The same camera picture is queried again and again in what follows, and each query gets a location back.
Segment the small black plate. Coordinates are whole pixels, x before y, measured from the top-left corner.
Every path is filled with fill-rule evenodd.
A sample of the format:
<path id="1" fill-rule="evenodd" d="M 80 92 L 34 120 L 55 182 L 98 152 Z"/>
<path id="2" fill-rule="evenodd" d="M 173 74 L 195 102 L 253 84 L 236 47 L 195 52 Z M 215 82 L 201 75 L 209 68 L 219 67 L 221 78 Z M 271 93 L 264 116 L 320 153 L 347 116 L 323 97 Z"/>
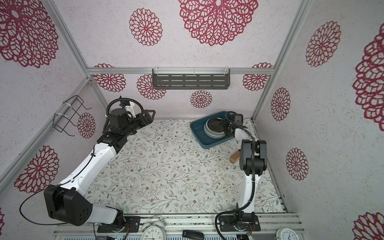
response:
<path id="1" fill-rule="evenodd" d="M 221 133 L 224 131 L 222 121 L 223 121 L 223 119 L 219 118 L 219 117 L 210 118 L 209 120 L 207 120 L 207 124 L 206 124 L 207 128 L 211 132 Z"/>

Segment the white plate gold outline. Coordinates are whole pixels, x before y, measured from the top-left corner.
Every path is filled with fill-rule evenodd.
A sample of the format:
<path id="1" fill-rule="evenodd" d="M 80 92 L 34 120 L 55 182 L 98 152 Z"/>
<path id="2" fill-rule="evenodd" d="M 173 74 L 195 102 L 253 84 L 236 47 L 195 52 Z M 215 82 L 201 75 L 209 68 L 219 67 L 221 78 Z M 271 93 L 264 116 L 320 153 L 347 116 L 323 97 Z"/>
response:
<path id="1" fill-rule="evenodd" d="M 211 132 L 208 128 L 207 128 L 207 122 L 205 123 L 205 126 L 204 126 L 204 132 L 207 136 L 209 136 L 210 138 L 213 138 L 213 139 L 220 139 L 220 138 L 223 138 L 226 134 L 225 132 L 221 132 L 221 133 L 216 133 L 216 132 Z"/>

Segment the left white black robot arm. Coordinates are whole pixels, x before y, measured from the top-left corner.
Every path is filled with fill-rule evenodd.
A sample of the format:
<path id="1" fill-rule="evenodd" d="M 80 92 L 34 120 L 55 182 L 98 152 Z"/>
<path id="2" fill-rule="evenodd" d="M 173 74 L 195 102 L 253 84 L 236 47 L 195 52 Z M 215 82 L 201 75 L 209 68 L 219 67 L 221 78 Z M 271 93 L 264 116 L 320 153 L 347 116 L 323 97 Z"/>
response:
<path id="1" fill-rule="evenodd" d="M 48 216 L 74 226 L 85 223 L 109 225 L 119 231 L 125 225 L 123 211 L 90 203 L 85 195 L 105 165 L 126 144 L 128 137 L 154 121 L 156 112 L 144 110 L 133 115 L 127 108 L 109 113 L 107 127 L 83 162 L 58 185 L 44 190 Z"/>

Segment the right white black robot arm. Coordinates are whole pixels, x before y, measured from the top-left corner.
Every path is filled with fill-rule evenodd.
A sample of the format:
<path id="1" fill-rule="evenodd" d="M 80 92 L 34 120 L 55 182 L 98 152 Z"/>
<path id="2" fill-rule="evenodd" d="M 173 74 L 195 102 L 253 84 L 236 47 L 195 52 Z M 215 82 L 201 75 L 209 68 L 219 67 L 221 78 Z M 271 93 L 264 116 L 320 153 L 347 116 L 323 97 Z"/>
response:
<path id="1" fill-rule="evenodd" d="M 236 209 L 230 213 L 254 212 L 254 200 L 258 183 L 267 169 L 267 143 L 258 140 L 243 126 L 243 115 L 233 111 L 225 112 L 223 127 L 226 135 L 241 141 L 239 166 L 244 173 L 244 184 Z"/>

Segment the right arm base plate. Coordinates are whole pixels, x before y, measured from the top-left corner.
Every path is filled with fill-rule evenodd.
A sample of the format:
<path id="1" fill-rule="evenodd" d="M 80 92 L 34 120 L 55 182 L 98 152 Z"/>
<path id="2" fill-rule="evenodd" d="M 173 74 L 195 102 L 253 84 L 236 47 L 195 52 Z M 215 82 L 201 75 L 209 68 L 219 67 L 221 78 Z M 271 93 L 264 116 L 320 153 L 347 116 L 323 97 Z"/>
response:
<path id="1" fill-rule="evenodd" d="M 220 216 L 219 227 L 222 232 L 259 232 L 261 226 L 255 212 L 238 212 Z"/>

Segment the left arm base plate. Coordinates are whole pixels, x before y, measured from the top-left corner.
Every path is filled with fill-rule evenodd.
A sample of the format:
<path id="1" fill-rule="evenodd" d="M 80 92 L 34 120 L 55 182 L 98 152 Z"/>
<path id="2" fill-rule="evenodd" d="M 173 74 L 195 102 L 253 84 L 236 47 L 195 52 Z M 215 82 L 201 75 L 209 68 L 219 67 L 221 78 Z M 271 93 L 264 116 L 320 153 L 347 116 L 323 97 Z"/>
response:
<path id="1" fill-rule="evenodd" d="M 120 216 L 112 224 L 99 224 L 97 233 L 137 233 L 140 217 Z"/>

